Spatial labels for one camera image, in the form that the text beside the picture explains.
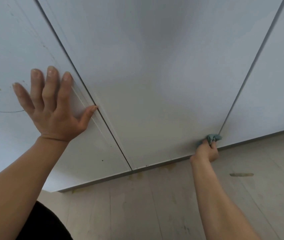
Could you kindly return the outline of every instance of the person's right arm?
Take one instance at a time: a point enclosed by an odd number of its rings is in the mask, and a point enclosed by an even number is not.
[[[190,158],[196,197],[207,240],[261,240],[241,210],[224,192],[211,162],[218,158],[215,142],[203,141]]]

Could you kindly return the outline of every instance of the person's left arm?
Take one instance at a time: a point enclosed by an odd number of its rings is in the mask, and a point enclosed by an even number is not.
[[[82,133],[97,106],[88,107],[80,120],[70,109],[72,77],[63,75],[58,96],[58,71],[48,67],[47,78],[31,71],[31,92],[13,84],[17,98],[41,136],[16,161],[0,172],[0,240],[15,239],[24,226],[52,168],[68,143]]]

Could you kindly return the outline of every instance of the laminate floor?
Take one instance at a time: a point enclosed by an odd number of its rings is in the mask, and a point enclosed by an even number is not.
[[[284,134],[222,150],[212,165],[260,236],[284,240]],[[188,160],[39,201],[74,240],[205,239]]]

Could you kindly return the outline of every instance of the hand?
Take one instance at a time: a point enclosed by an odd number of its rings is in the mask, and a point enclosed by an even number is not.
[[[78,120],[70,108],[72,76],[65,72],[56,97],[59,84],[59,73],[55,67],[49,66],[46,81],[38,69],[31,70],[31,92],[19,83],[12,85],[22,108],[32,119],[41,137],[69,142],[84,132],[93,113],[98,108],[89,106]]]
[[[219,152],[217,151],[215,141],[213,141],[210,146],[208,140],[204,139],[203,143],[199,145],[195,154],[190,158],[190,160],[191,162],[197,160],[208,160],[209,162],[213,162],[218,158]]]

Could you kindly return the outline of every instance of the wardrobe door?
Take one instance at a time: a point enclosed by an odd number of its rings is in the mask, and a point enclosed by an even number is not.
[[[73,78],[72,109],[79,116],[93,104],[34,0],[0,0],[0,171],[23,154],[40,135],[12,90],[20,82],[30,90],[30,70],[46,74],[54,65]],[[61,190],[129,171],[99,112],[88,129],[71,141],[44,188]]]
[[[220,146],[284,130],[284,8],[221,132]]]
[[[218,133],[282,0],[39,0],[133,169]]]

